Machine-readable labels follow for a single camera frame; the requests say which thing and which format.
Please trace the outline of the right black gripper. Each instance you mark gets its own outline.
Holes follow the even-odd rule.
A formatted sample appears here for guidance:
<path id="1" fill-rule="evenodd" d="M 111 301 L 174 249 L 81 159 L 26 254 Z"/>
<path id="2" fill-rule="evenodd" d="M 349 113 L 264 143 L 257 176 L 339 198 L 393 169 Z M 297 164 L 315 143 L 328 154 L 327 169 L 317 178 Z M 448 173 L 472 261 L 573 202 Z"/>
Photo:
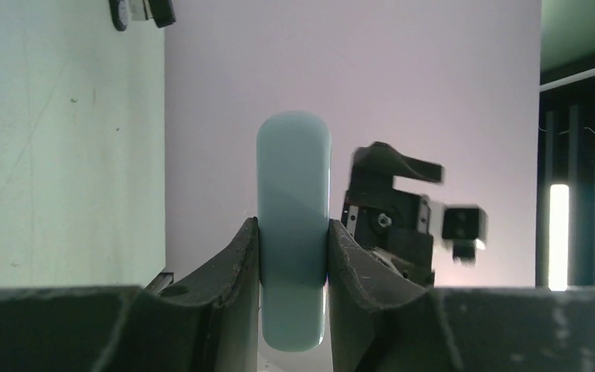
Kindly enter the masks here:
<path id="1" fill-rule="evenodd" d="M 441 164 L 405 156 L 388 143 L 374 142 L 353 153 L 342 223 L 359 246 L 422 287 L 435 282 L 429 198 L 393 190 L 394 179 L 442 184 L 443 175 Z"/>

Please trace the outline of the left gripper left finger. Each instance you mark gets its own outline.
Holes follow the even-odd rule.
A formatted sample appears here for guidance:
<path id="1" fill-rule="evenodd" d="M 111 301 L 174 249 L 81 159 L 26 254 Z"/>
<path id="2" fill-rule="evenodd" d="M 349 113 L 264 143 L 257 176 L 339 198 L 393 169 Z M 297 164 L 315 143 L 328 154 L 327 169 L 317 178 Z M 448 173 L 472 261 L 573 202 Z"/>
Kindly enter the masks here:
<path id="1" fill-rule="evenodd" d="M 159 293 L 0 289 L 0 371 L 254 371 L 258 225 Z"/>

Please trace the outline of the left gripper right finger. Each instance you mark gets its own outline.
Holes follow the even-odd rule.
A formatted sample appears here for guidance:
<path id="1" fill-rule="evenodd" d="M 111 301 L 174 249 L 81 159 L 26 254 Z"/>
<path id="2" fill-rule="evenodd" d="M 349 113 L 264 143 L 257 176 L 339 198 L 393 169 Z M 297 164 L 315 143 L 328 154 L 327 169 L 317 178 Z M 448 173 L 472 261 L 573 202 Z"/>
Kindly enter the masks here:
<path id="1" fill-rule="evenodd" d="M 336 371 L 595 371 L 595 287 L 422 288 L 329 226 Z"/>

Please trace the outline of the light blue stapler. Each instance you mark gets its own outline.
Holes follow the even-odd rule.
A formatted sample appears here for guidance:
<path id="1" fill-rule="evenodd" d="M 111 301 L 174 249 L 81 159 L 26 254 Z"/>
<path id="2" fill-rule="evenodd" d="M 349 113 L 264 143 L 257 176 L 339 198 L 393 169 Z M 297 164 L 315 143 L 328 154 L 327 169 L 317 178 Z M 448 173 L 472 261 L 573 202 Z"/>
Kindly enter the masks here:
<path id="1" fill-rule="evenodd" d="M 262 331 L 282 352 L 325 332 L 331 148 L 325 122 L 304 111 L 272 115 L 256 137 Z"/>

